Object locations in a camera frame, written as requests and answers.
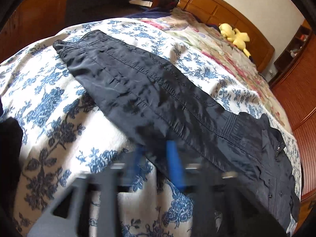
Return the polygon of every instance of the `blue floral bedspread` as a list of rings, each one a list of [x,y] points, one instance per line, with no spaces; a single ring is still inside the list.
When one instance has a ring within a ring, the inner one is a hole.
[[[103,20],[66,28],[25,47],[0,65],[1,120],[14,117],[23,130],[23,170],[13,219],[22,235],[26,236],[43,209],[79,173],[101,172],[120,153],[134,150],[134,144],[104,117],[52,47],[57,39],[76,41],[96,29],[169,60],[228,111],[245,111],[255,118],[266,113],[270,124],[282,132],[296,194],[301,196],[296,140],[266,111],[256,92],[246,89],[211,58],[153,26],[126,18]],[[189,237],[192,200],[167,179],[158,178],[149,161],[138,169],[131,192],[118,196],[123,235]],[[96,192],[90,236],[96,234],[99,205]],[[221,214],[216,213],[215,218],[219,225]],[[295,227],[292,219],[288,231],[293,233]]]

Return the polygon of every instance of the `bed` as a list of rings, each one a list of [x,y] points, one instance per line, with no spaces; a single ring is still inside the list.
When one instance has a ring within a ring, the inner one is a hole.
[[[257,70],[262,72],[274,53],[273,46],[243,14],[223,0],[180,0],[179,8],[197,16],[205,24],[228,23],[248,33],[250,42],[247,49],[252,55]]]
[[[20,155],[23,168],[13,212],[13,221],[22,235],[78,174],[100,172],[119,154],[135,148],[104,117],[52,47],[57,39],[75,42],[96,29],[171,61],[228,111],[244,111],[255,118],[266,113],[270,125],[279,129],[285,140],[295,192],[301,196],[299,152],[284,110],[255,64],[221,38],[216,29],[198,23],[183,1],[163,18],[117,18],[65,28],[1,63],[1,120],[16,118],[24,134]],[[118,196],[123,236],[189,237],[192,200],[159,177],[149,161],[143,161],[138,170],[131,192]],[[99,205],[96,192],[89,219],[90,236],[95,236]],[[221,214],[215,216],[218,226]],[[287,232],[293,234],[295,227],[291,219]]]

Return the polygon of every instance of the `yellow plush toy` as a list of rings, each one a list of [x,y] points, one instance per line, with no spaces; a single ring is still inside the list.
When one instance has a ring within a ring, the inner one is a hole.
[[[240,32],[237,28],[233,30],[233,28],[227,24],[221,24],[219,26],[219,30],[221,31],[221,35],[229,42],[232,42],[233,45],[236,45],[238,49],[242,50],[244,54],[249,58],[250,53],[246,49],[246,44],[245,42],[249,42],[250,38],[247,33],[242,33]]]

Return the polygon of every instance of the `black jacket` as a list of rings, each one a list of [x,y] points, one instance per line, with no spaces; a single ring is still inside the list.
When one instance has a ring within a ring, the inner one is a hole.
[[[260,119],[226,111],[169,61],[96,30],[54,48],[104,115],[168,177],[165,141],[183,164],[236,171],[284,229],[297,221],[299,199],[281,133]]]

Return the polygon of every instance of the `dark clothing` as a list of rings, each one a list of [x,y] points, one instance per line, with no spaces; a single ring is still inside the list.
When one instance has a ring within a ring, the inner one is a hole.
[[[284,229],[291,212],[297,220],[292,166],[265,114],[226,111],[169,61],[99,30],[53,47],[104,115],[145,145],[146,157],[167,177],[165,143],[174,140],[183,164],[236,171]]]
[[[167,16],[170,16],[170,15],[171,15],[171,13],[169,12],[169,10],[157,7],[157,8],[146,10],[146,11],[144,11],[142,13],[135,13],[135,14],[131,14],[131,15],[125,16],[125,18],[157,19],[157,18],[161,18],[161,17],[167,17]]]
[[[3,114],[0,100],[0,116]],[[23,131],[14,118],[0,122],[0,229],[3,236],[21,237],[11,219],[21,169],[19,155]]]

